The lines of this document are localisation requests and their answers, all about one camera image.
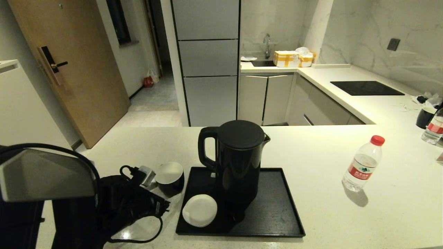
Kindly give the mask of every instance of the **red bag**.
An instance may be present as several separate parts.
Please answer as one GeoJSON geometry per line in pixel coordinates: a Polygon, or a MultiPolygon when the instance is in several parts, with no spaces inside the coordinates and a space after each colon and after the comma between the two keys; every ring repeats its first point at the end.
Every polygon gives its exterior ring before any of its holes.
{"type": "Polygon", "coordinates": [[[144,87],[152,87],[154,85],[154,80],[151,76],[145,77],[143,80],[144,87]]]}

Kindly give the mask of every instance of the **water bottle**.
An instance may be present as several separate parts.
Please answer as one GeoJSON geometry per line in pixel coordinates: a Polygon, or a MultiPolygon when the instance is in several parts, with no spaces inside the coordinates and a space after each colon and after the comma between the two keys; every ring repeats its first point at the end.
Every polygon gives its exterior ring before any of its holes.
{"type": "Polygon", "coordinates": [[[360,191],[381,160],[381,146],[385,139],[372,136],[371,141],[360,147],[343,176],[342,183],[352,191],[360,191]]]}
{"type": "Polygon", "coordinates": [[[426,126],[421,139],[430,144],[436,144],[443,134],[443,108],[440,108],[426,126]]]}

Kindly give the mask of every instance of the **kettle spout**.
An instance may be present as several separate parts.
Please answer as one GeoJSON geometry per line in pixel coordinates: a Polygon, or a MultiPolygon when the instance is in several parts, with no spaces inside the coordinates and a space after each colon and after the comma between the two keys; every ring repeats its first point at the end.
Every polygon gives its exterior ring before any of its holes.
{"type": "Polygon", "coordinates": [[[267,144],[269,141],[271,141],[271,138],[265,133],[264,134],[263,145],[267,144]]]}

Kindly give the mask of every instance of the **window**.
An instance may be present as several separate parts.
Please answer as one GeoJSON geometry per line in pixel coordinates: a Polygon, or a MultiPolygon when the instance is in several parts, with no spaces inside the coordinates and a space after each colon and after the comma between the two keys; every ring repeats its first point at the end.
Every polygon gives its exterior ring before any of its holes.
{"type": "Polygon", "coordinates": [[[109,13],[111,14],[112,23],[114,25],[115,33],[117,35],[118,43],[120,45],[131,42],[128,26],[124,19],[123,8],[120,0],[106,0],[108,4],[109,13]]]}

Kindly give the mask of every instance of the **black electric kettle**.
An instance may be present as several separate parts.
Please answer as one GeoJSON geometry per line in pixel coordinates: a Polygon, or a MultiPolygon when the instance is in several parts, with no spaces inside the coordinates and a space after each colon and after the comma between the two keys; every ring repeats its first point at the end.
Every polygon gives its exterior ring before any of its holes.
{"type": "Polygon", "coordinates": [[[215,172],[216,189],[226,201],[251,202],[258,191],[263,146],[271,139],[255,123],[234,120],[206,127],[198,136],[200,162],[215,172]],[[215,161],[205,153],[205,139],[215,139],[215,161]]]}

